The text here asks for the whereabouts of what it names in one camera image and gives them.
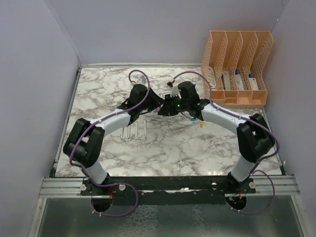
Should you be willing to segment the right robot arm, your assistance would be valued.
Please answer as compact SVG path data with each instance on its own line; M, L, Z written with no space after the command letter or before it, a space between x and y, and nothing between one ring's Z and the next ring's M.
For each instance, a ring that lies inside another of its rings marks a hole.
M240 115L201 99L195 86L185 81L174 86L170 94L164 96L160 116L171 117L180 112L188 112L201 121L212 122L237 135L240 158L228 174L227 188L238 193L245 186L251 172L261 159L275 145L275 139L260 114Z

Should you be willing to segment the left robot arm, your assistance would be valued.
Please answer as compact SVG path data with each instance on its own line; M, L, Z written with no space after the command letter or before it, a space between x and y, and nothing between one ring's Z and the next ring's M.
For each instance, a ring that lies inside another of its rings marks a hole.
M92 189L97 194L103 195L109 189L109 174L98 160L104 137L131 125L143 111L151 112L163 103L151 88L135 84L129 98L109 115L93 120L80 118L75 122L63 153L69 157L71 165L81 168L93 180Z

